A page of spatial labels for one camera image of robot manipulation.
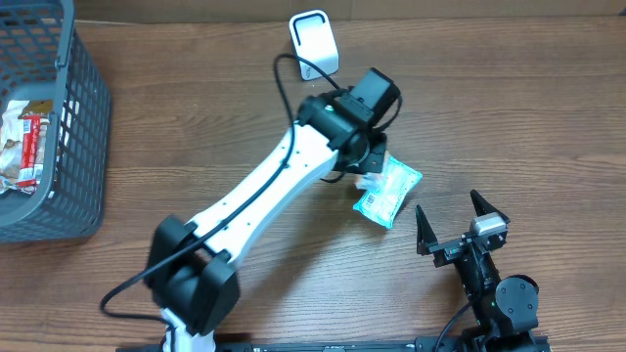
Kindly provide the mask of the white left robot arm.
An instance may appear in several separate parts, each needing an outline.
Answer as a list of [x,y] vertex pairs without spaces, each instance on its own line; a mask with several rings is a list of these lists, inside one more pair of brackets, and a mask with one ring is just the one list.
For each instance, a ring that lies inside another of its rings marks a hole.
[[329,173],[380,172],[383,115],[402,98],[338,89],[307,97],[279,145],[223,199],[188,221],[163,220],[144,279],[167,325],[163,350],[213,351],[241,297],[237,271],[266,228]]

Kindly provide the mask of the orange small snack box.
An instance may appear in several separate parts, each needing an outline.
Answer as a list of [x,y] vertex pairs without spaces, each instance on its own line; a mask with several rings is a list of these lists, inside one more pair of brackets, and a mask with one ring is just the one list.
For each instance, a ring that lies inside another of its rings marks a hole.
[[384,176],[382,173],[368,172],[358,175],[354,184],[358,190],[375,192],[383,187]]

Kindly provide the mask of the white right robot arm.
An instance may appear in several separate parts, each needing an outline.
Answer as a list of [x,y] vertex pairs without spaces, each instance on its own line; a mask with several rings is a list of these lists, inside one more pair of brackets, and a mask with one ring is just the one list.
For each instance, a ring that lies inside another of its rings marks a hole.
[[440,242],[420,206],[416,207],[417,254],[431,255],[435,267],[452,264],[468,303],[437,337],[416,339],[419,351],[542,352],[547,337],[536,337],[539,287],[526,275],[501,278],[491,253],[507,242],[510,218],[472,190],[476,213],[460,238]]

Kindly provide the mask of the beige brown snack pouch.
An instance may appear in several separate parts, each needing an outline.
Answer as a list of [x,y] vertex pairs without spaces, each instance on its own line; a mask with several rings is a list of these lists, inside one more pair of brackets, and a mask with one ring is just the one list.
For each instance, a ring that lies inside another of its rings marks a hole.
[[18,178],[22,160],[22,118],[30,113],[41,114],[41,130],[38,139],[36,157],[36,189],[41,183],[46,150],[47,129],[50,126],[52,101],[21,101],[13,100],[8,103],[2,113],[1,120],[1,193],[7,191],[21,191],[18,187]]

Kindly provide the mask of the red snack stick packet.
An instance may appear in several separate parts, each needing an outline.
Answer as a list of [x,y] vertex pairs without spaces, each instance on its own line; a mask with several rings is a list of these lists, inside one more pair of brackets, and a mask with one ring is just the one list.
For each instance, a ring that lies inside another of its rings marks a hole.
[[18,187],[25,193],[36,189],[36,157],[41,130],[41,114],[30,113],[22,118],[22,160]]

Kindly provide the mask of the teal wet wipes pack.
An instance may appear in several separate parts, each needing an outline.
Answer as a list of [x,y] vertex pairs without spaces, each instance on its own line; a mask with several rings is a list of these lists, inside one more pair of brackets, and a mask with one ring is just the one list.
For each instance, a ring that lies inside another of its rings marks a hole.
[[423,174],[389,153],[382,169],[384,185],[375,192],[365,191],[352,206],[369,220],[391,229],[406,196],[420,183]]

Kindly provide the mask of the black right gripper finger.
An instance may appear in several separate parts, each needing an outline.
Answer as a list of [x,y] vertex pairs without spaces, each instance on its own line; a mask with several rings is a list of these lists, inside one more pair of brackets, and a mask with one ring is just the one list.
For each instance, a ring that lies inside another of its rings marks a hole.
[[487,201],[477,190],[471,190],[469,194],[477,216],[497,213],[506,224],[510,223],[510,218],[504,212],[500,211]]
[[430,249],[438,245],[438,240],[435,233],[427,221],[426,215],[423,209],[416,206],[416,220],[417,220],[417,254],[429,255]]

